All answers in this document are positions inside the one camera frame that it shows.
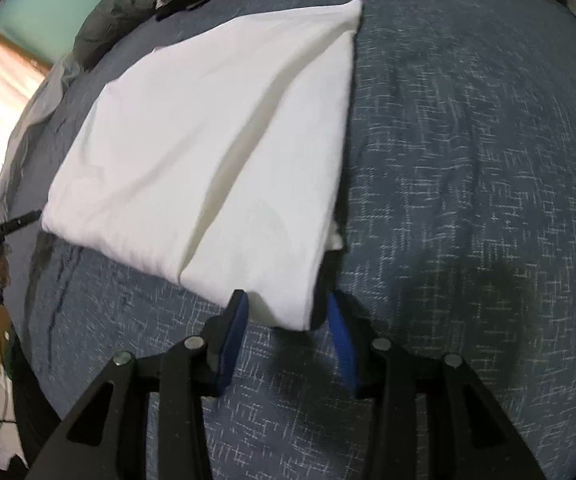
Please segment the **light grey blanket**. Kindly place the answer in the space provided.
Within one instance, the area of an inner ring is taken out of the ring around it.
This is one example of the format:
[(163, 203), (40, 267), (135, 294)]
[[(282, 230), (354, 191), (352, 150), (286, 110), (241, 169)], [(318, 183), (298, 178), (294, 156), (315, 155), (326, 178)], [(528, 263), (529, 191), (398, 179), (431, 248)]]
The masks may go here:
[(10, 134), (0, 171), (0, 220), (10, 217), (11, 200), (21, 181), (25, 159), (33, 149), (38, 134), (42, 133), (68, 87), (81, 71), (82, 67), (73, 53), (64, 55), (52, 66), (18, 118)]

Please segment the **dark grey rolled duvet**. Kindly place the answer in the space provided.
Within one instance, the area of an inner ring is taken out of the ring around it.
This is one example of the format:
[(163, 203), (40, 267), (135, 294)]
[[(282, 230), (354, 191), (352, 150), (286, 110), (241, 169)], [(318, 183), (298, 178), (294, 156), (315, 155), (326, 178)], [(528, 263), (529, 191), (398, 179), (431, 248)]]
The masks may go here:
[(101, 0), (87, 16), (72, 54), (83, 70), (91, 70), (125, 36), (154, 14), (158, 0)]

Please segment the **white garment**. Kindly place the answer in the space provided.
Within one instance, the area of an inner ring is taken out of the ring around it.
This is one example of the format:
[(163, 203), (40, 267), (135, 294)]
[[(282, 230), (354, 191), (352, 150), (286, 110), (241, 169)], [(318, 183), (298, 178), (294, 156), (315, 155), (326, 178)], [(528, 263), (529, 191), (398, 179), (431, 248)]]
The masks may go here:
[(361, 0), (238, 16), (106, 84), (41, 225), (260, 324), (311, 326), (333, 218)]

